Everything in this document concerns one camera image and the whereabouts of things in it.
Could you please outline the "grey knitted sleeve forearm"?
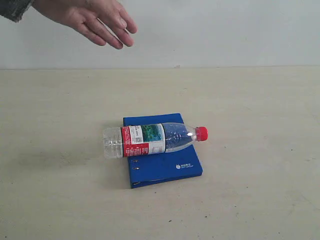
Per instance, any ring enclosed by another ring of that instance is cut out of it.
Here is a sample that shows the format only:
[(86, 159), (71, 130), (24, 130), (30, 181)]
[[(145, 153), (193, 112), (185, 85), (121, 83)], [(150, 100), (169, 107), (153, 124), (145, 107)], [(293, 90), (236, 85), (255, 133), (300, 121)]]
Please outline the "grey knitted sleeve forearm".
[(0, 15), (17, 23), (33, 2), (33, 0), (0, 0)]

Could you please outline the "person's open bare hand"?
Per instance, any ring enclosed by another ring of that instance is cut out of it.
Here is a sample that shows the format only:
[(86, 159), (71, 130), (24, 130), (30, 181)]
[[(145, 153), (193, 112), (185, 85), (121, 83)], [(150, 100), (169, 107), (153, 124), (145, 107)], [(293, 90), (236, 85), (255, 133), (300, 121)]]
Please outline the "person's open bare hand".
[(32, 7), (48, 19), (68, 26), (98, 46), (131, 47), (136, 23), (117, 0), (35, 0)]

